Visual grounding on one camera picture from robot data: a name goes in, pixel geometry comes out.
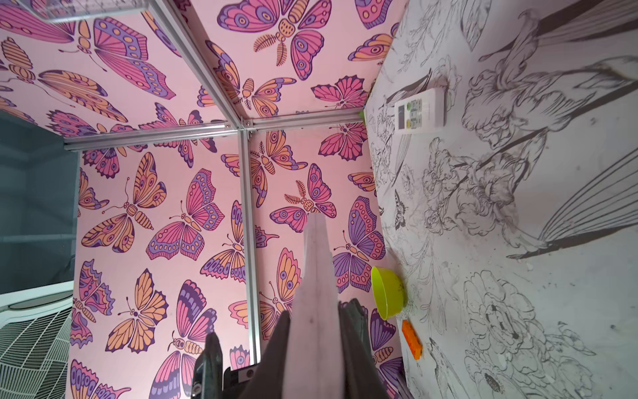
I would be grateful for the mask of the white remote control far left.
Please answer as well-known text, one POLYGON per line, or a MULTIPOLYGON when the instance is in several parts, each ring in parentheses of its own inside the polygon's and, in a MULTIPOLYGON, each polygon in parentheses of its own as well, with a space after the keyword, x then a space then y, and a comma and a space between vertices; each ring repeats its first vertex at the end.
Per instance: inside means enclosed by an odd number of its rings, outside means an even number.
POLYGON ((395 104, 395 133, 426 135, 445 126, 445 89, 432 88, 395 104))

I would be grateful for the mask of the lime green bowl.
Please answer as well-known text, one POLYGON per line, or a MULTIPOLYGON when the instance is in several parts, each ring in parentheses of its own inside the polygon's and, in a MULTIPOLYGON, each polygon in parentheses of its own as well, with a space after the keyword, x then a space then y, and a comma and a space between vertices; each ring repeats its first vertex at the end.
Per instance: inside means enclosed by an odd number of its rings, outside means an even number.
POLYGON ((372 269, 372 291, 380 317, 385 321, 399 314, 406 304, 404 284, 391 269, 372 269))

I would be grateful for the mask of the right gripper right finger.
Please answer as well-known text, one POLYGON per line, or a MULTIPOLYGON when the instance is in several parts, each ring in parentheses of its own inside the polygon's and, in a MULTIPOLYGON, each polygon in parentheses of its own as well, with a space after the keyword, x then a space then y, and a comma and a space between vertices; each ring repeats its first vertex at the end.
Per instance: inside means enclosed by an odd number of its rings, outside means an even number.
POLYGON ((357 299, 338 308, 345 370, 345 398, 388 398, 370 351, 367 316, 357 299))

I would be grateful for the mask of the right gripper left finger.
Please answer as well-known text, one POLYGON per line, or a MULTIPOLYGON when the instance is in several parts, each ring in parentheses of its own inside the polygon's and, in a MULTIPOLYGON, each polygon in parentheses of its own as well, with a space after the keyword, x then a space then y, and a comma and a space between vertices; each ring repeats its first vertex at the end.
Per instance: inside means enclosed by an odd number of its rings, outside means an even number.
POLYGON ((257 365, 256 372, 242 391, 240 399, 282 398, 290 326, 290 313, 285 311, 277 321, 262 361, 257 365))

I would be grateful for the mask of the white remote control with batteries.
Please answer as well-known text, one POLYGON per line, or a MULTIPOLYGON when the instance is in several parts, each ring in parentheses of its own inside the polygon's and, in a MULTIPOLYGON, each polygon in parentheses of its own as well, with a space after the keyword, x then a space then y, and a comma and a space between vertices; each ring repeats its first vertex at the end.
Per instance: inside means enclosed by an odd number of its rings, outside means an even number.
POLYGON ((343 398, 339 301, 326 217, 310 215, 303 234, 303 276, 293 301, 282 397, 343 398))

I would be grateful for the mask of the orange lego brick on table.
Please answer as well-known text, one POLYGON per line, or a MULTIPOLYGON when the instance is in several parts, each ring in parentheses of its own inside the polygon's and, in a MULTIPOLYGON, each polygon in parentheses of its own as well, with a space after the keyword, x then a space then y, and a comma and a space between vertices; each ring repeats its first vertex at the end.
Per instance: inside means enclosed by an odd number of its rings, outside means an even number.
POLYGON ((403 320, 401 330, 413 359, 415 359, 415 361, 419 361, 423 354, 423 344, 420 341, 412 323, 408 319, 403 320))

